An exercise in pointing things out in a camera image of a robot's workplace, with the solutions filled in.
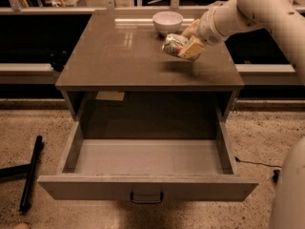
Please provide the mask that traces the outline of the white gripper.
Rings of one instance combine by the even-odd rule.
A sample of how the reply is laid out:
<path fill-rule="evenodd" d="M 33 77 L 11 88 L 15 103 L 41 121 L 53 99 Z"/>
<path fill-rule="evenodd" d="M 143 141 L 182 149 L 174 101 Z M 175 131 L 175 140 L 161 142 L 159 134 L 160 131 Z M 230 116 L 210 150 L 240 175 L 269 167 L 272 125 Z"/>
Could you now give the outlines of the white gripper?
<path fill-rule="evenodd" d="M 180 58 L 195 60 L 204 52 L 205 44 L 215 46 L 227 39 L 226 36 L 218 31 L 214 22 L 214 14 L 215 9 L 207 10 L 199 20 L 194 20 L 191 25 L 182 32 L 182 36 L 190 38 L 190 40 L 179 52 L 178 56 Z"/>

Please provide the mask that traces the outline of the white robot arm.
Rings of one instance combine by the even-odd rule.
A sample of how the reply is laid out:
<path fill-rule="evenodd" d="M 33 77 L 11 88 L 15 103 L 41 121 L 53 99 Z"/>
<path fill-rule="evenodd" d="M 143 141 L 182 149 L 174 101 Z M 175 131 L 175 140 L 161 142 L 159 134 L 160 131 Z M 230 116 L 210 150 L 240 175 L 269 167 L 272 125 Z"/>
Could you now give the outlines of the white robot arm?
<path fill-rule="evenodd" d="M 305 17 L 290 0 L 229 0 L 203 13 L 183 31 L 206 45 L 265 28 L 305 84 Z M 275 186 L 271 229 L 305 229 L 305 138 L 287 154 Z"/>

